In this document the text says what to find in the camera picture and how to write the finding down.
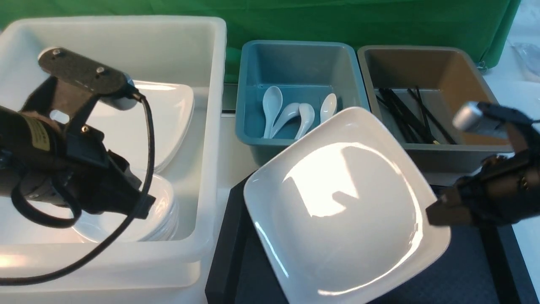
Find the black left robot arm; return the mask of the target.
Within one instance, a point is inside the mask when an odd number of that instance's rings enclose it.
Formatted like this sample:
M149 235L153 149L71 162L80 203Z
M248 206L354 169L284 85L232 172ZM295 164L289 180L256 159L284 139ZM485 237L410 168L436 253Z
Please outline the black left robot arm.
M156 199L129 162L87 126L101 98L144 100L126 80L77 84L50 76L20 111L1 108L1 195L33 223L69 228L83 212L146 219Z

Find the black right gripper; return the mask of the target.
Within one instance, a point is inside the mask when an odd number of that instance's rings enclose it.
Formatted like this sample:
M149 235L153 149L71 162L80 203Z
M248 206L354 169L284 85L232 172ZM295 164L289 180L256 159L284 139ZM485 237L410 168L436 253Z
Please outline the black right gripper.
M426 209L433 226L515 224L539 215L539 133L529 124L505 124L513 157L487 157L480 171L460 177Z

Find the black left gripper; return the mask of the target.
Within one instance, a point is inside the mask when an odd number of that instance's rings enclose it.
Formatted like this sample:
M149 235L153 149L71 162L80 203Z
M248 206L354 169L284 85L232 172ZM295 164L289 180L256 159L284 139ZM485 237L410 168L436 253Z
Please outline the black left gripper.
M116 212L145 219L155 198L125 158L106 149L104 134L87 126L98 96L49 76L19 111L19 213L29 220L55 220L29 200L82 212Z

